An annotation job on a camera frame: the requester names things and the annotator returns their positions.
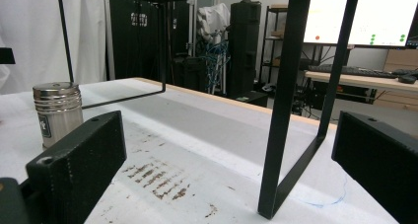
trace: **keyboard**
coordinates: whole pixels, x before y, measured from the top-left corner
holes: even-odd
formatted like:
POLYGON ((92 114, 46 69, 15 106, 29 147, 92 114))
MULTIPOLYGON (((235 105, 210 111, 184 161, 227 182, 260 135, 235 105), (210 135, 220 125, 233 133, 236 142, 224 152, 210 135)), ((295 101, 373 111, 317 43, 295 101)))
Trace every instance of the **keyboard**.
MULTIPOLYGON (((308 70, 312 72, 319 72, 319 73, 331 73, 332 64, 322 64, 319 66, 308 66, 308 70)), ((341 74, 346 75, 354 75, 354 76, 364 76, 364 77, 374 77, 374 78, 397 78, 397 75, 393 75, 389 72, 372 70, 372 69, 364 69, 364 68, 357 68, 357 67, 349 67, 343 66, 341 74)))

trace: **label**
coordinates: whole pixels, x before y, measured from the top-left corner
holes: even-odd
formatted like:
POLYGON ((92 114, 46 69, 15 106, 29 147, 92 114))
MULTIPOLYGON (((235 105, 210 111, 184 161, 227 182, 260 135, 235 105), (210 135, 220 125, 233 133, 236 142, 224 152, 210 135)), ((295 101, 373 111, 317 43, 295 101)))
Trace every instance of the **label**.
POLYGON ((249 98, 246 97, 240 97, 240 98, 236 98, 237 101, 241 101, 241 102, 245 102, 248 101, 249 98))
POLYGON ((44 115, 38 115, 39 118, 39 126, 40 126, 40 132, 42 133, 43 137, 51 137, 51 130, 49 128, 49 122, 48 117, 44 115))

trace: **white table surface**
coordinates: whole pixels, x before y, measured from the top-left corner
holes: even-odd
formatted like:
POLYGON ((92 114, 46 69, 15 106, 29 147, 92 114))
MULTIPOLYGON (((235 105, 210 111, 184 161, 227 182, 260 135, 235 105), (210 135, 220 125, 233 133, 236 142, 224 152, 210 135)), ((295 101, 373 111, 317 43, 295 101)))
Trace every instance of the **white table surface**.
MULTIPOLYGON (((81 86, 85 106, 159 89, 135 79, 81 86)), ((128 158, 87 223, 396 223, 331 160, 334 127, 269 221, 256 210, 271 110, 168 88, 83 115, 112 111, 122 112, 128 158)), ((27 178, 42 152, 37 124, 32 92, 0 96, 0 177, 27 178)), ((316 130, 293 116, 281 179, 316 130)))

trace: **computer screen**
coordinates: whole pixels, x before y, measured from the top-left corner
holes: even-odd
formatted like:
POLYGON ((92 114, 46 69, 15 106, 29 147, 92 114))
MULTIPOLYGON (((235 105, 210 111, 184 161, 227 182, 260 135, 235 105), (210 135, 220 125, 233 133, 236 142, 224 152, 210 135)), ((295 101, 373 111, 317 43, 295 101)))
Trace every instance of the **computer screen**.
MULTIPOLYGON (((347 0, 311 0, 304 42, 337 44, 347 0)), ((359 0, 349 44, 404 47, 418 0, 359 0)))
POLYGON ((415 17, 412 21, 411 30, 409 31, 406 46, 409 48, 418 48, 418 4, 415 10, 415 17))

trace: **stainless steel container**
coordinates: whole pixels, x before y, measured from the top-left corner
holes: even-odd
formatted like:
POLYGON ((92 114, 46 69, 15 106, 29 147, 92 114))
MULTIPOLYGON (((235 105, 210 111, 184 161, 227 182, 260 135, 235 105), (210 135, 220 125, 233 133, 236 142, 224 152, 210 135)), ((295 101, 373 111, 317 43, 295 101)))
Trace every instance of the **stainless steel container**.
POLYGON ((83 123, 81 93, 78 84, 47 83, 33 87, 43 149, 83 123))

